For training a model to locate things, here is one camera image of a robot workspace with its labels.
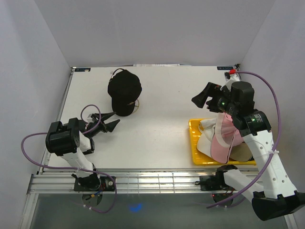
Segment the metal rail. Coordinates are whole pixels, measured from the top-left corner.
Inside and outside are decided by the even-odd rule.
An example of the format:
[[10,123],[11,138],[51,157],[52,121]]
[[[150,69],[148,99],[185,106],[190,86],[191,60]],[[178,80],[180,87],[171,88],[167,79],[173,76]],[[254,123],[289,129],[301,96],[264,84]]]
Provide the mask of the metal rail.
[[[160,194],[160,193],[212,193],[201,191],[195,181],[199,176],[211,176],[214,170],[180,170],[180,171],[106,171],[116,176],[117,192],[119,194]],[[43,175],[33,175],[29,194],[78,194],[73,191],[75,179],[71,176],[73,171],[45,171]],[[242,170],[250,179],[254,179],[257,170]]]

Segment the hat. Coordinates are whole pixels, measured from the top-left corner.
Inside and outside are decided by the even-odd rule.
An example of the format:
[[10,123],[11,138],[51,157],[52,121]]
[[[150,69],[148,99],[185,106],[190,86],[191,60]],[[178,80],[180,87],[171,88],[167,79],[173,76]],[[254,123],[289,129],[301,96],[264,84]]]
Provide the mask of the hat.
[[230,158],[235,161],[247,162],[250,160],[254,160],[252,156],[252,152],[248,147],[247,143],[243,142],[238,146],[234,146],[231,153]]
[[202,134],[198,140],[197,149],[223,164],[228,162],[232,148],[244,141],[239,131],[234,127],[231,116],[224,113],[218,113],[216,119],[202,120],[199,130]]
[[130,115],[135,101],[141,94],[139,78],[128,70],[119,68],[114,71],[108,84],[108,94],[112,98],[112,109],[118,116]]

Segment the white table surface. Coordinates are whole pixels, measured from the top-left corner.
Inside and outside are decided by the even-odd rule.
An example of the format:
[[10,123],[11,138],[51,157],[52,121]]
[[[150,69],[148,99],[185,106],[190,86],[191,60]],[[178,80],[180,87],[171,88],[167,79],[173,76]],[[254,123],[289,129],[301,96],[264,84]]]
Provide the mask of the white table surface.
[[[213,118],[216,113],[198,108],[192,101],[208,82],[225,83],[224,71],[212,67],[123,67],[136,74],[142,84],[139,110],[120,118],[112,133],[99,133],[93,139],[94,154],[88,160],[97,168],[113,169],[189,169],[192,162],[188,121]],[[91,68],[74,73],[61,121],[78,117],[88,104],[97,105],[102,113],[112,112],[108,81],[117,67]],[[94,107],[84,111],[84,118],[96,113]],[[51,155],[50,166],[69,166]]]

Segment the white cable tie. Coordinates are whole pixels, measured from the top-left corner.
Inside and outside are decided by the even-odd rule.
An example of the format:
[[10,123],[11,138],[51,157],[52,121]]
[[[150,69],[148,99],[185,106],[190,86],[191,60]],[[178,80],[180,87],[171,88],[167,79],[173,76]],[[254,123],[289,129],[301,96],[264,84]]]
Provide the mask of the white cable tie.
[[268,153],[270,153],[270,154],[279,154],[280,151],[278,151],[278,150],[275,150],[275,151],[269,150]]

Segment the black baseball cap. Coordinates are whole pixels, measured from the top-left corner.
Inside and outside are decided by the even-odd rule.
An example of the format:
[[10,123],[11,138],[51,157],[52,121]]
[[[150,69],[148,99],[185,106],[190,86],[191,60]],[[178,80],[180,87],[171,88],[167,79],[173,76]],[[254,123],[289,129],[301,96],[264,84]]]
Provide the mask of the black baseball cap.
[[140,80],[135,74],[122,68],[115,70],[108,84],[108,94],[112,98],[113,111],[118,116],[130,115],[141,91]]

